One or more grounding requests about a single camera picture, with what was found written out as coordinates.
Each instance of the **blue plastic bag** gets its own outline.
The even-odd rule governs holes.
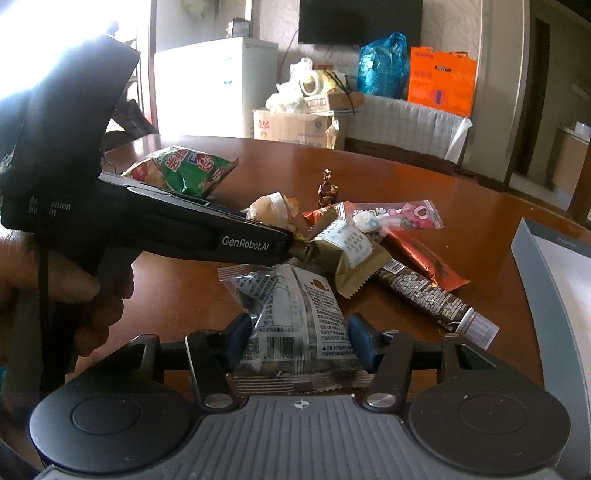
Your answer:
[[[360,92],[402,98],[410,74],[406,37],[395,32],[361,48],[357,85]]]

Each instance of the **floor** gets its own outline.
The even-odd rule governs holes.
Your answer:
[[[567,193],[557,188],[550,190],[518,173],[511,176],[509,187],[553,205],[560,210],[566,211],[569,208],[571,197]]]

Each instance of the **wooden table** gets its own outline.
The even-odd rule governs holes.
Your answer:
[[[331,169],[339,199],[357,202],[432,200],[445,228],[415,235],[460,275],[472,280],[456,291],[501,329],[489,352],[543,383],[534,325],[511,241],[522,217],[591,243],[591,233],[543,208],[471,181],[364,155],[285,143],[234,138],[150,135],[107,153],[119,170],[148,152],[183,145],[225,158],[240,157],[238,167],[210,200],[234,209],[248,207],[258,197],[283,192],[300,201],[301,211],[316,208],[322,171]],[[303,219],[297,226],[305,228]],[[142,254],[134,264],[135,293],[123,318],[111,327],[108,343],[79,361],[78,371],[142,333],[156,333],[163,342],[182,340],[201,328],[224,328],[240,312],[217,280],[219,264],[181,261]],[[419,340],[437,342],[443,331],[432,319],[396,298],[374,281],[352,299],[339,299],[347,318],[361,312],[377,329],[396,328]],[[186,378],[167,380],[185,390]],[[417,390],[426,386],[419,379]]]

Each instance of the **orange shopping bag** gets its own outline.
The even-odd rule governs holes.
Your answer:
[[[431,47],[413,47],[408,101],[470,116],[476,65],[476,60],[464,52],[433,52]]]

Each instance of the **gray plastic platform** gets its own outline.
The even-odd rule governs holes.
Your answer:
[[[569,412],[570,439],[557,470],[567,479],[591,475],[591,405],[577,340],[560,292],[535,237],[591,258],[591,247],[522,219],[511,245],[530,304],[540,348],[544,387]]]
[[[193,437],[154,467],[119,476],[65,473],[38,480],[465,480],[425,453],[402,421],[370,413],[349,395],[251,397],[240,410],[206,417]],[[514,477],[559,480],[551,469]]]

